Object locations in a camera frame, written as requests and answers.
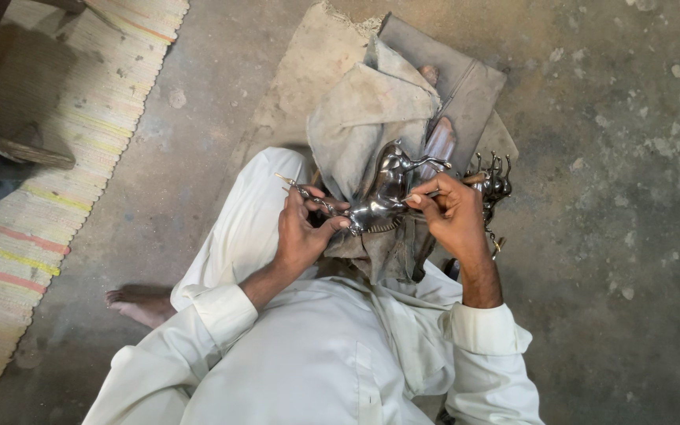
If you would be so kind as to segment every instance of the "hand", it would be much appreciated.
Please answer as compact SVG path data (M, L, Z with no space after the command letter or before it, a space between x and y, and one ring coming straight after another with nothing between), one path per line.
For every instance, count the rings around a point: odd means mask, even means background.
M310 194L323 198L335 209L342 211L350 207L348 203L325 198L324 192L313 186L302 185L301 187L308 190ZM307 221L307 217L309 211L317 209L327 212L326 207L303 199L296 189L290 188L285 198L285 207L279 214L279 242L272 263L289 276L293 276L294 280L316 262L327 247L329 238L336 231L351 224L351 220L347 217L338 216L328 219L321 227L314 228Z
M325 198L324 192L313 186L302 187L312 195L324 198L326 203L336 209L343 210L351 206L333 198ZM351 220L346 217L333 217L319 228L312 227L306 219L308 212L320 208L327 212L326 207L304 200L295 188L290 188L283 211L279 214L279 241L274 259L240 283L243 293L257 311L264 309L272 298L316 262L336 231L351 224Z
M427 193L439 190L434 198ZM461 263L463 304L491 309L503 304L500 279L484 236L481 192L444 172L411 189L411 208L424 213L429 232Z

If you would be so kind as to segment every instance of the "concrete floor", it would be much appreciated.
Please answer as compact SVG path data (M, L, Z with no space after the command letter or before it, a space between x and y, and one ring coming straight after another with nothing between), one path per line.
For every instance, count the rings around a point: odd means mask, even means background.
M525 359L547 423L680 423L680 10L627 3L333 2L354 20L392 11L508 72L496 110L521 160L493 229L508 237L505 298L534 334ZM79 423L112 355L147 333L103 293L183 276L310 4L192 2L131 147L0 381L1 424Z

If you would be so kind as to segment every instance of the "man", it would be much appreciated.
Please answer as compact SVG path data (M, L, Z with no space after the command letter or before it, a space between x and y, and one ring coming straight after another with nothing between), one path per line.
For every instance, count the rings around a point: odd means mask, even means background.
M85 423L431 423L410 398L445 392L459 423L542 423L521 357L531 335L503 304L477 190L440 173L409 202L460 261L462 286L429 262L418 285L368 285L316 277L348 220L313 228L319 206L285 197L275 172L308 181L299 154L260 152L168 300L108 293L155 329L115 355Z

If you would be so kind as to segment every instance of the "small metal horse figurine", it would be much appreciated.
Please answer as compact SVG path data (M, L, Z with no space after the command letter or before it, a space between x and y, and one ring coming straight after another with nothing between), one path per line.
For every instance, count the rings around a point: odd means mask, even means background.
M502 198L507 198L511 196L513 192L513 186L510 181L511 174L511 158L505 155L505 161L508 162L508 169L503 175L503 159L495 155L495 151L492 151L492 163L489 168L482 169L481 167L481 155L477 153L477 171L476 172L466 172L466 176L473 176L480 172L485 174L486 179L484 183L477 183L472 185L473 188L482 193L482 216L484 218L484 231L490 234L490 240L495 246L495 250L492 254L492 259L495 259L497 254L500 252L503 245L505 245L505 237L501 237L499 240L495 241L495 233L490 230L490 222L495 216L495 204L497 204Z
M409 207L402 199L408 193L408 172L427 164L441 171L435 164L450 168L444 159L425 156L412 160L401 149L401 140L388 142L377 156L376 174L361 202L342 215L351 219L348 230L354 236L360 233L380 233L398 227Z

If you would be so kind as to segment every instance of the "grey cloth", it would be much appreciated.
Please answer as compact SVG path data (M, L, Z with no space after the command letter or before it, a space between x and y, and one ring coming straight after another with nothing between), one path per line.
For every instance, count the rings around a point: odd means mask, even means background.
M416 68L372 35L364 62L355 63L322 96L306 132L327 189L352 205L371 185L377 153L401 139L411 158L421 156L437 92Z
M386 18L386 25L394 24L401 37L411 37L411 30L418 33L397 18L390 18ZM346 72L322 97L307 120L309 145L326 188L333 197L351 205L357 205L370 187L377 153L382 146L401 138L401 147L409 157L421 157L429 119L442 116L445 110L450 111L448 118L464 135L462 138L456 131L458 141L451 157L455 168L463 173L505 82L501 72L453 51L461 61L441 57L427 63L414 63L438 67L440 62L449 64L445 67L445 75L440 69L443 89L440 90L438 83L435 90L406 57L406 52L418 52L417 49L401 48L407 46L406 40L389 37L399 44L393 50L381 41L386 31L385 26L380 37L371 37L364 62L356 63ZM439 44L418 34L421 36L411 37L411 40L419 44L419 50L427 48L426 40ZM474 99L463 99L472 95ZM441 109L440 96L447 99ZM385 278L415 284L424 277L423 264L434 248L434 242L423 216L411 211L392 231L358 237L341 231L330 241L324 254L351 259L372 284Z
M453 171L463 176L507 77L473 57L434 41L394 15L387 15L382 24L379 39L390 48L416 68L434 65L440 70L437 92L442 107L431 123L436 124L442 116L447 116L453 124L458 140L450 163Z

